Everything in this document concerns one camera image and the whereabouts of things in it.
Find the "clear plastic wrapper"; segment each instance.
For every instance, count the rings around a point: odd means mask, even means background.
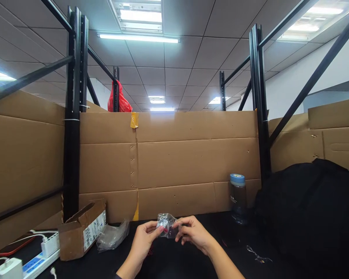
[[[159,213],[158,214],[158,224],[156,227],[163,226],[164,231],[160,234],[159,237],[165,237],[165,238],[176,238],[176,235],[180,229],[181,226],[177,228],[173,228],[173,224],[176,223],[177,219],[174,218],[169,213]]]
[[[129,221],[124,219],[119,227],[106,225],[98,236],[97,249],[98,252],[113,250],[122,243],[129,234]]]

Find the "water bottle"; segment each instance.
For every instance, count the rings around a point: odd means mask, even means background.
[[[231,195],[233,202],[232,212],[236,222],[240,225],[247,224],[247,192],[245,178],[241,174],[230,175]]]

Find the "yellow tape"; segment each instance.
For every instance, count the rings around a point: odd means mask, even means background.
[[[131,128],[138,128],[138,112],[131,112]]]
[[[133,216],[133,221],[138,221],[138,199],[137,199],[137,208],[136,208],[136,212],[135,212],[135,215]]]

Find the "person's arm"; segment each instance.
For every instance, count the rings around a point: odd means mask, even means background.
[[[133,279],[140,272],[152,242],[159,237],[163,227],[156,228],[156,221],[150,221],[137,227],[131,251],[123,265],[116,272],[122,279]]]
[[[188,227],[182,226],[180,228],[175,239],[176,242],[182,237],[182,245],[191,242],[209,256],[219,279],[244,279],[220,244],[207,232],[195,216],[181,218],[173,227],[176,228],[182,224],[186,224]]]

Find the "plastic bag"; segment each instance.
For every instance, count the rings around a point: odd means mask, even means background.
[[[98,252],[113,250],[122,243],[129,234],[129,221],[124,219],[119,227],[106,225],[97,238]]]
[[[174,218],[169,213],[159,213],[158,214],[158,224],[156,227],[163,226],[164,231],[160,234],[159,237],[165,237],[165,238],[176,238],[176,235],[178,234],[178,231],[181,226],[178,226],[177,228],[173,228],[173,224],[176,223],[177,219]]]
[[[119,112],[132,112],[132,106],[129,102],[124,98],[123,95],[123,86],[119,81],[117,81],[119,86]],[[107,103],[107,110],[109,112],[114,112],[114,82],[112,82],[111,94],[109,98],[109,102]]]

